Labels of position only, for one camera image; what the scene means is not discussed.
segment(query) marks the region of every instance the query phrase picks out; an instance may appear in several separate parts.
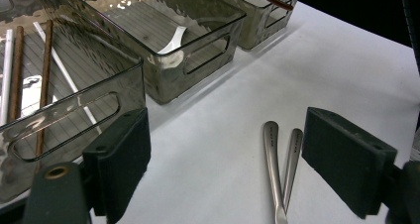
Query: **white tabletop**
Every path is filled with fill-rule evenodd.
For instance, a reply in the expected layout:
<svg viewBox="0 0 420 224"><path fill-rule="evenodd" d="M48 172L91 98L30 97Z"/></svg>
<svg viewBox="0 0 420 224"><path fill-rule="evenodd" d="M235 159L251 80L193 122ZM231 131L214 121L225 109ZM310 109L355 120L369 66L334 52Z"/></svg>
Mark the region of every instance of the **white tabletop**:
<svg viewBox="0 0 420 224"><path fill-rule="evenodd" d="M262 125L279 125L279 166L308 106L327 109L409 160L420 79L410 48L298 3L287 28L171 103L148 97L152 160L120 223L274 223ZM303 159L288 223L384 223L359 219ZM103 219L94 218L101 223Z"/></svg>

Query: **bin handle cutout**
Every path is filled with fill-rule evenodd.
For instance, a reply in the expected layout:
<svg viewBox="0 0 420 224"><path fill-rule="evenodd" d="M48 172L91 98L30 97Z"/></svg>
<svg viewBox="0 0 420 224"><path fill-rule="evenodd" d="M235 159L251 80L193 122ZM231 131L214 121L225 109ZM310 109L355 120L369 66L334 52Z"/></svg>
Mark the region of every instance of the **bin handle cutout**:
<svg viewBox="0 0 420 224"><path fill-rule="evenodd" d="M206 61L204 61L203 63L201 63L201 64L199 64L199 65L197 65L197 66L194 66L192 69L188 69L188 66L187 66L187 65L188 65L188 62L191 60L191 58L192 58L195 54L197 54L197 53L198 53L198 52L200 52L200 51L205 50L207 47L211 46L212 44L216 43L217 41L219 41L219 40L221 40L221 39L225 39L225 40L224 40L224 44L225 44L225 46L223 47L223 49L222 49L219 53L217 53L217 54L215 54L215 55L211 56L209 59L207 59L207 60L206 60ZM231 40L231 37L230 37L230 34L229 34L229 33L227 33L227 34L223 34L222 36L220 36L220 37L218 37L218 38L216 38L216 39L214 39L214 40L212 40L212 41L210 41L210 42L206 43L205 45L203 45L203 46L202 46L202 47L200 47L199 49L197 49L197 50L195 50L194 52L192 52L192 53L191 53L190 55L188 55L188 57L185 59L185 62L184 62L184 65L183 65L183 72L184 72L184 74L185 74L185 75L191 74L191 73L193 73L193 72L197 71L199 68L203 67L205 64L209 63L210 61L212 61L212 60L214 60L215 58L217 58L217 57L221 56L222 54L224 54L224 53L226 52L226 50L228 49L228 47L229 47L230 40Z"/></svg>
<svg viewBox="0 0 420 224"><path fill-rule="evenodd" d="M17 142L18 141L20 141L20 140L22 140L22 139L25 139L25 138L27 138L27 137L30 137L30 136L32 136L32 135L37 135L37 133L38 132L40 132L42 129L45 129L45 128L47 128L47 127L49 127L49 126L52 126L54 123L56 123L56 122L58 122L58 121L60 121L60 120L62 120L62 119L64 119L64 118L66 118L66 117L68 117L70 114L73 114L73 113L75 113L76 111L78 111L78 110L80 110L80 109L85 109L89 104L93 104L93 103L95 103L95 102L97 102L97 101L99 101L99 100L101 100L101 99L105 99L107 96L114 96L115 98L116 98L116 100L117 100L117 106L115 107L115 110L113 111L113 112L111 112L111 113L109 113L106 117L104 117L103 119L101 119L100 121L97 121L95 124L92 124L91 126L89 126L88 128L86 128L86 129L84 129L84 130L82 130L82 131L80 131L80 132L78 132L78 133L76 133L75 135L73 135L72 137L70 137L70 138L68 138L68 139L66 139L65 141L63 141L63 142L61 142L61 143L59 143L58 145L56 145L56 146L54 146L54 147L52 147L52 148L50 148L50 149L48 149L47 151L44 151L42 154L40 154L40 155L34 155L34 156L32 156L31 158L25 158L25 157L23 157L18 151L17 151L17 148L16 148L16 145L17 145ZM108 93L106 93L106 94L103 94L102 96L100 96L100 97L98 97L98 98L96 98L96 99L94 99L94 100L92 100L92 101L90 101L90 102L88 102L88 103L85 103L85 104L83 104L82 106L78 106L78 107L75 107L75 108L73 108L73 109L71 109L70 111L68 111L66 114L64 114L62 117L60 117L59 119L57 119L57 120L55 120L54 122L52 122L52 123L50 123L50 124L48 124L48 125L46 125L46 126L44 126L43 128L41 128L41 129L38 129L37 131L34 131L34 132L32 132L32 133L30 133L30 134L28 134L28 135L26 135L26 136L24 136L24 137L22 137L22 138L20 138L20 139L18 139L18 140L16 140L16 141L13 141L13 142L11 142L10 143L10 146L9 146L9 151L10 152L12 152L18 159L20 159L20 160L22 160L22 161L24 161L24 162L27 162L27 163L32 163L32 162L37 162L37 161L39 161L40 159L42 159L42 158L44 158L44 157L46 157L46 156L48 156L49 154L51 154L51 153L53 153L53 152L55 152L56 150L58 150L58 149L60 149L60 148L62 148L62 147L64 147L65 145L67 145L68 143L70 143L71 141L74 141L75 139L77 139L77 138L79 138L79 137L81 137L83 134L85 134L85 133L87 133L87 132L89 132L90 130L93 130L93 129L95 129L96 127L98 127L99 125L101 125L102 123L104 123L104 122L106 122L106 121L108 121L109 119L111 119L112 117L114 117L115 115L117 115L118 114L118 112L121 110L121 101L120 101L120 97L118 96L118 93L117 92L108 92Z"/></svg>

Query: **spoon handle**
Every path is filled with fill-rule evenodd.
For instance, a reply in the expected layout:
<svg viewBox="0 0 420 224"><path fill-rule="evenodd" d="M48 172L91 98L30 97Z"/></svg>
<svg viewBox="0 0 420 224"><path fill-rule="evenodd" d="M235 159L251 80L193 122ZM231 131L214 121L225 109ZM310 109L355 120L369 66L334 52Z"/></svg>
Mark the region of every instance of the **spoon handle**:
<svg viewBox="0 0 420 224"><path fill-rule="evenodd" d="M277 159L278 125L269 121L263 125L263 144L271 184L272 197L275 208L275 223L287 224L283 202L281 198L280 177Z"/></svg>

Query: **clear plastic bin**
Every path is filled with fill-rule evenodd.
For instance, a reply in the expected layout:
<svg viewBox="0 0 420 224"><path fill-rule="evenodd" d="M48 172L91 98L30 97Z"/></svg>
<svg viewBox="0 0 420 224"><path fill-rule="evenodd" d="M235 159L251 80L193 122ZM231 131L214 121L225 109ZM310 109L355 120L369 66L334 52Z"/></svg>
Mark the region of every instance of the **clear plastic bin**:
<svg viewBox="0 0 420 224"><path fill-rule="evenodd" d="M112 20L136 41L125 45L145 59L146 93L163 104L178 97L233 59L245 13L221 0L84 0L92 20ZM181 47L158 52L178 26L186 27Z"/></svg>
<svg viewBox="0 0 420 224"><path fill-rule="evenodd" d="M68 1L2 0L1 39L18 26L24 27L25 38L21 117L0 127L0 203L27 190L41 168L80 157L122 114L146 109L143 60L119 43L124 33L111 23L104 31ZM39 109L44 42L33 23L44 27L47 19L53 20L52 47L76 89L52 59L50 105ZM4 51L1 40L2 64ZM41 132L44 142L38 143ZM36 153L36 146L43 151Z"/></svg>
<svg viewBox="0 0 420 224"><path fill-rule="evenodd" d="M244 10L247 17L239 38L238 46L251 50L267 38L287 26L293 11L287 11L266 0L223 0ZM279 0L295 6L297 0Z"/></svg>

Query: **stainless steel spoon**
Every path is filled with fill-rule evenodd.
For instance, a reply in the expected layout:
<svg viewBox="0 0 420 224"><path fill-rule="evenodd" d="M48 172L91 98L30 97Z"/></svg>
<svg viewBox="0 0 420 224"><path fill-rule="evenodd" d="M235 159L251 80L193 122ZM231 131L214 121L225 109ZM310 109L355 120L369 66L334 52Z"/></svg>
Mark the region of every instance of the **stainless steel spoon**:
<svg viewBox="0 0 420 224"><path fill-rule="evenodd" d="M300 156L300 148L302 146L303 132L300 129L293 129L290 135L289 152L287 156L286 177L284 179L283 204L284 210L287 212L290 200L291 187L293 186L294 175L296 174L297 161Z"/></svg>
<svg viewBox="0 0 420 224"><path fill-rule="evenodd" d="M265 148L265 157L268 166L269 180L271 183L272 197L274 200L275 224L287 224L287 218L283 208L283 199L281 198L280 177L278 173L278 125L272 121L266 122L263 125L262 135Z"/></svg>

